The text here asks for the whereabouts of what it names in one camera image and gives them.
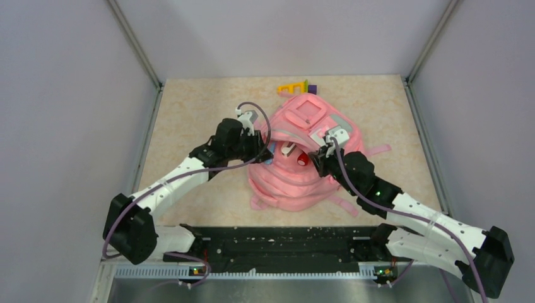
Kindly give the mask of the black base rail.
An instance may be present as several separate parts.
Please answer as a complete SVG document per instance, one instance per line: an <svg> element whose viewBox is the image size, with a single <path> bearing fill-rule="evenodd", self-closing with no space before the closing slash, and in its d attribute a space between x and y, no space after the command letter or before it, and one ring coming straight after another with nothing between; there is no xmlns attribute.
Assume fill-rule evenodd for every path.
<svg viewBox="0 0 535 303"><path fill-rule="evenodd" d="M186 253L217 273L358 273L396 276L403 259L372 240L376 227L190 227L196 239Z"/></svg>

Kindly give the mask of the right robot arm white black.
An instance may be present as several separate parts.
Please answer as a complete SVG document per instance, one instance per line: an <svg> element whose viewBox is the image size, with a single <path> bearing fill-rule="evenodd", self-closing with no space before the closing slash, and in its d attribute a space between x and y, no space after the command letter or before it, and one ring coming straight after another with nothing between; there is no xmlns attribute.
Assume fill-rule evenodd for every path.
<svg viewBox="0 0 535 303"><path fill-rule="evenodd" d="M483 302L499 298L514 263L506 231L473 227L427 207L376 176L374 164L359 151L330 145L309 158L321 177L332 177L362 210L388 221L370 243L374 258L424 262L461 279Z"/></svg>

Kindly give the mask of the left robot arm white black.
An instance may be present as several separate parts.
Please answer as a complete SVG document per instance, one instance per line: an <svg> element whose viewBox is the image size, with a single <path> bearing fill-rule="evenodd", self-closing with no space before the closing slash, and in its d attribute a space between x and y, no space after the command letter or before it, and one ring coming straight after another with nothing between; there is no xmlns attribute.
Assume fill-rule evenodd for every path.
<svg viewBox="0 0 535 303"><path fill-rule="evenodd" d="M102 256L123 256L132 264L147 260L156 249L155 219L190 190L210 181L218 173L267 160L271 155L259 130L254 128L252 111L236 119L225 118L210 139L194 148L171 172L152 185L129 196L112 198L103 228ZM113 256L107 249L116 250Z"/></svg>

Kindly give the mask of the red perfect stamp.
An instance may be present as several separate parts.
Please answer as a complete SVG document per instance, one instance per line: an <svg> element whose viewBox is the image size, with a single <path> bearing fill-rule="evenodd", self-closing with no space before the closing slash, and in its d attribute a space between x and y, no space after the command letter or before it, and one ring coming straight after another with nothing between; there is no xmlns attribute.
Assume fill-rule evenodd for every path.
<svg viewBox="0 0 535 303"><path fill-rule="evenodd" d="M310 162L310 158L309 156L306 154L306 153L301 153L298 158L297 158L297 164L299 164L299 166L306 166L308 165Z"/></svg>

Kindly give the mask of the light blue eraser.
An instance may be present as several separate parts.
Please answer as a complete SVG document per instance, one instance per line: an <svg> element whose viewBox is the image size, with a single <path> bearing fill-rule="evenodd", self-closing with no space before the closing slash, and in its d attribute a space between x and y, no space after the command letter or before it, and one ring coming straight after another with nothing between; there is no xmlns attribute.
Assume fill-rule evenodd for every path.
<svg viewBox="0 0 535 303"><path fill-rule="evenodd" d="M276 145L277 143L275 141L272 141L268 144L268 147L267 147L267 150L269 152L269 156L267 157L267 159L263 162L263 164L265 165L271 165L272 162L273 162L273 158L274 158L274 151L276 149Z"/></svg>

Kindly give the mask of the pink student backpack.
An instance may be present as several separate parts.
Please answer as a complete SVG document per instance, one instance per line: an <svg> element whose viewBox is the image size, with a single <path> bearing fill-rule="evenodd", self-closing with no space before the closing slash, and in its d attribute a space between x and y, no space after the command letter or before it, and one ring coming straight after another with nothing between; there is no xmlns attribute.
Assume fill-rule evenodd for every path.
<svg viewBox="0 0 535 303"><path fill-rule="evenodd" d="M301 153L316 152L324 146L326 131L337 126L350 134L349 142L343 147L349 152L362 152L369 157L391 150L388 144L365 148L356 124L323 98L309 93L290 97L270 117L268 124L256 124L264 135L270 135L269 143L275 141L277 145L271 165L259 163L247 167L253 191L250 207L253 210L274 207L302 211L329 200L357 216L358 210L352 203L335 195L341 186L333 177L319 177L311 161L304 167L297 164ZM285 142L296 144L289 157L280 152Z"/></svg>

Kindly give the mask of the yellow triangle toy purple cap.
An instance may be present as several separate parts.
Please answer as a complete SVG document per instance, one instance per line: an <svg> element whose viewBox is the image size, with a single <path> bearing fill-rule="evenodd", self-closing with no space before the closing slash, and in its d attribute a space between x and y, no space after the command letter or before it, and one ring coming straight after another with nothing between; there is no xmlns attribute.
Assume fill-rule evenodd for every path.
<svg viewBox="0 0 535 303"><path fill-rule="evenodd" d="M277 87L276 93L280 97L288 97L288 98L293 97L295 95L304 94L304 93L317 95L318 87L315 84L311 84L309 80L304 80L301 82L281 85Z"/></svg>

